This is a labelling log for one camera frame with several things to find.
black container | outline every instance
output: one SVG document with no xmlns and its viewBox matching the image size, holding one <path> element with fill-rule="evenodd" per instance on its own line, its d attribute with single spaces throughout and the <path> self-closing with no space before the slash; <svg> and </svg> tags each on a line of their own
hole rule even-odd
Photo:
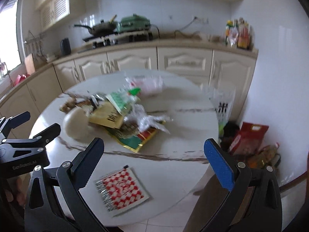
<svg viewBox="0 0 309 232">
<path fill-rule="evenodd" d="M 68 38 L 64 38 L 60 41 L 60 49 L 63 56 L 71 54 L 71 46 Z"/>
</svg>

green and red package with gold edge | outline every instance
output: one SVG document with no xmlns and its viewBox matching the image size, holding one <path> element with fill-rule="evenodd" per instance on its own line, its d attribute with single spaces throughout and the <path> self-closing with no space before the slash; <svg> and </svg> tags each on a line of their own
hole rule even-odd
<svg viewBox="0 0 309 232">
<path fill-rule="evenodd" d="M 150 140 L 158 131 L 153 127 L 148 128 L 144 132 L 139 132 L 136 125 L 122 125 L 120 129 L 105 127 L 109 135 L 111 135 L 119 144 L 138 153 L 142 146 Z"/>
</svg>

green electric cooker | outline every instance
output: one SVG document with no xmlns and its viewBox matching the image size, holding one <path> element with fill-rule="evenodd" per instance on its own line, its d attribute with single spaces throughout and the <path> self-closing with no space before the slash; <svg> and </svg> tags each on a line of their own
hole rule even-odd
<svg viewBox="0 0 309 232">
<path fill-rule="evenodd" d="M 117 23 L 116 30 L 118 33 L 143 31 L 150 29 L 150 20 L 146 17 L 133 14 L 129 17 L 124 17 Z"/>
</svg>

window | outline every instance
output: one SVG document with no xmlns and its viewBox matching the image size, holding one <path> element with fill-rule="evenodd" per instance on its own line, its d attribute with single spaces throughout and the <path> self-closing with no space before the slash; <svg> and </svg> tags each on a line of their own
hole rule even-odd
<svg viewBox="0 0 309 232">
<path fill-rule="evenodd" d="M 18 0 L 9 0 L 0 13 L 0 59 L 12 70 L 21 63 L 17 47 L 16 11 Z M 7 69 L 0 71 L 3 76 Z"/>
</svg>

gripper logo text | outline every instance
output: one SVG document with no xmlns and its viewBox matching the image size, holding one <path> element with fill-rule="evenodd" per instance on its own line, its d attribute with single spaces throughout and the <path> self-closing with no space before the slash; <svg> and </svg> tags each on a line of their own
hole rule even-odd
<svg viewBox="0 0 309 232">
<path fill-rule="evenodd" d="M 27 166 L 34 165 L 34 164 L 36 164 L 36 163 L 37 163 L 37 161 L 34 160 L 34 161 L 32 161 L 32 162 L 28 162 L 28 163 L 25 163 L 25 164 L 20 164 L 19 166 L 12 167 L 12 168 L 13 168 L 13 170 L 16 170 L 16 169 L 19 169 L 19 168 L 22 168 L 22 167 L 27 167 Z"/>
</svg>

